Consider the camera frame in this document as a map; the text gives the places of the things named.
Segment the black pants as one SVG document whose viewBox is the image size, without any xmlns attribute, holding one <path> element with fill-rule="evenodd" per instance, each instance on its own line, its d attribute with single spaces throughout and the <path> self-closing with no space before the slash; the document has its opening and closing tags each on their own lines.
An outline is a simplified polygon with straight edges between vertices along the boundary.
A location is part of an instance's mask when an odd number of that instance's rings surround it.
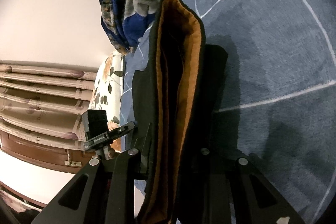
<svg viewBox="0 0 336 224">
<path fill-rule="evenodd" d="M 147 139 L 145 200 L 137 223 L 230 223 L 221 170 L 227 125 L 219 115 L 228 55 L 206 42 L 182 0 L 161 0 L 143 71 L 133 77 L 138 132 Z"/>
</svg>

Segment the white floral pillow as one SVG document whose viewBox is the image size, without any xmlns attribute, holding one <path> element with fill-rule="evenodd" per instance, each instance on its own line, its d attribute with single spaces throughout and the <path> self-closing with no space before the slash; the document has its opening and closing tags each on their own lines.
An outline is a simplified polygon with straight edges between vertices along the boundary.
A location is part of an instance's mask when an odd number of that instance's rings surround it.
<svg viewBox="0 0 336 224">
<path fill-rule="evenodd" d="M 89 108 L 105 110 L 108 129 L 120 127 L 124 77 L 123 55 L 112 53 L 99 67 Z"/>
</svg>

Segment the blue grid bedsheet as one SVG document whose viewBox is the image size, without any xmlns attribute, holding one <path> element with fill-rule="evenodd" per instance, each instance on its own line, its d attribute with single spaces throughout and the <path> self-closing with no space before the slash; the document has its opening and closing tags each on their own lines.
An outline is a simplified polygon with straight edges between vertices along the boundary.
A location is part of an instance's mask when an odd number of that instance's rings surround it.
<svg viewBox="0 0 336 224">
<path fill-rule="evenodd" d="M 182 2 L 228 55 L 230 223 L 335 223 L 335 0 Z M 136 120 L 133 77 L 153 24 L 126 57 L 123 122 Z"/>
</svg>

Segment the brown wooden bed frame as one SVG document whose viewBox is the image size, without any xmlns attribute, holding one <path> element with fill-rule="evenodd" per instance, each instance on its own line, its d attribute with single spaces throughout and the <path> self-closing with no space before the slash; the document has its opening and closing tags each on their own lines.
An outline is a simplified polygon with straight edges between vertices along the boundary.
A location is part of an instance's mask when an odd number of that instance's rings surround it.
<svg viewBox="0 0 336 224">
<path fill-rule="evenodd" d="M 94 155 L 33 143 L 4 131 L 1 131 L 1 151 L 30 164 L 65 173 L 77 173 Z"/>
</svg>

